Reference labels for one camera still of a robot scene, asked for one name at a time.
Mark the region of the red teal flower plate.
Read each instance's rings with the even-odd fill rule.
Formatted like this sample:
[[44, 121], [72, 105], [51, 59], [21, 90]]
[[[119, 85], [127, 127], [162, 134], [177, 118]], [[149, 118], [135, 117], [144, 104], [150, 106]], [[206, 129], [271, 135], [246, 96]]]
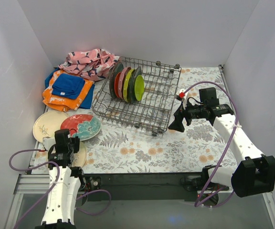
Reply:
[[71, 137], [85, 141], [95, 137], [101, 130], [101, 121], [90, 114], [76, 114], [65, 119], [60, 129], [69, 129]]

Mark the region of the dark blue plate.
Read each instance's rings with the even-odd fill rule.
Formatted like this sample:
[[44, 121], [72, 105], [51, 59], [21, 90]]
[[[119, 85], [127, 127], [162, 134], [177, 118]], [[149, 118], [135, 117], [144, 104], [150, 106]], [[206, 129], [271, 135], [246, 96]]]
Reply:
[[124, 69], [122, 62], [117, 62], [113, 69], [110, 71], [109, 76], [109, 92], [112, 99], [116, 98], [115, 92], [115, 80], [118, 73], [120, 73]]
[[131, 77], [129, 80], [129, 87], [128, 87], [128, 101], [130, 103], [135, 103], [137, 101], [135, 96], [135, 81], [136, 81], [136, 78], [139, 75], [141, 75], [141, 73], [142, 73], [142, 68], [141, 66], [139, 66], [131, 74]]

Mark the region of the lime green plate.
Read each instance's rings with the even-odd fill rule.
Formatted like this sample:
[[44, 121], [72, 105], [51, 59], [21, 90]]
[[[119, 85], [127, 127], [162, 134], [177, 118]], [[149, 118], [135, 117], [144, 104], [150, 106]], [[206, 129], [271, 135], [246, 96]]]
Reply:
[[142, 100], [144, 94], [144, 79], [142, 75], [138, 75], [135, 79], [134, 94], [137, 101]]

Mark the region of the olive polka dot plate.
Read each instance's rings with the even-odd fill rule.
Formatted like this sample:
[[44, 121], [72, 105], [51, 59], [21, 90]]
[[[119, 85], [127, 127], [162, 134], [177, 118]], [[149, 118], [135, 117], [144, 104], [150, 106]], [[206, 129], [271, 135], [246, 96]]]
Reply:
[[124, 87], [123, 87], [123, 99], [128, 102], [133, 102], [133, 94], [134, 94], [134, 82], [133, 76], [135, 73], [135, 69], [130, 69], [125, 77]]

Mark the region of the pink polka dot plate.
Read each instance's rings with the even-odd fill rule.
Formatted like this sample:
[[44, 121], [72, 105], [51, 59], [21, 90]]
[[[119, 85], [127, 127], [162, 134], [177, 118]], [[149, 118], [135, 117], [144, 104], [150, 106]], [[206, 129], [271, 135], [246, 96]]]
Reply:
[[119, 98], [121, 99], [123, 99], [123, 87], [124, 87], [126, 75], [129, 70], [131, 70], [131, 67], [125, 67], [119, 74], [117, 92], [118, 92]]

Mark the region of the orange plate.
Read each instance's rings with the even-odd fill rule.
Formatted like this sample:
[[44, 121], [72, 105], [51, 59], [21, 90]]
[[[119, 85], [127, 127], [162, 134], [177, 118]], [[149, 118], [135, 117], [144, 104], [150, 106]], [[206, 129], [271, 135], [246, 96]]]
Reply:
[[117, 98], [120, 98], [120, 99], [123, 98], [122, 97], [122, 85], [123, 85], [123, 74], [122, 74], [122, 72], [119, 72], [115, 78], [114, 89], [115, 89]]

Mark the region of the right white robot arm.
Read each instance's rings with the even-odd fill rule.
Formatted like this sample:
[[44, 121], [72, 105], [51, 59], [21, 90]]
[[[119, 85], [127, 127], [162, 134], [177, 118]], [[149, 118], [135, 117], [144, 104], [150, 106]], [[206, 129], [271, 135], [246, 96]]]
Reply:
[[214, 87], [199, 90], [200, 102], [191, 104], [188, 93], [180, 90], [176, 99], [181, 102], [174, 113], [170, 130], [184, 132], [183, 121], [190, 125], [193, 119], [206, 119], [226, 141], [233, 153], [237, 168], [227, 169], [210, 165], [201, 172], [201, 185], [213, 189], [217, 184], [230, 187], [241, 198], [268, 193], [275, 187], [275, 158], [266, 156], [238, 125], [236, 116], [227, 104], [221, 104]]

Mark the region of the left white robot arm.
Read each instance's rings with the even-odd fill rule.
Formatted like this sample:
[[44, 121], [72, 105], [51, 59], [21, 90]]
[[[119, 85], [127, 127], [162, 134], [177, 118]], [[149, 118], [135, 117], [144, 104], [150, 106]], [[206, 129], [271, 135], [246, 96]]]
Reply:
[[48, 150], [49, 189], [41, 225], [37, 229], [75, 229], [74, 208], [78, 191], [86, 186], [81, 167], [72, 166], [80, 148], [79, 137], [71, 137], [69, 129], [54, 132], [53, 138], [44, 138]]

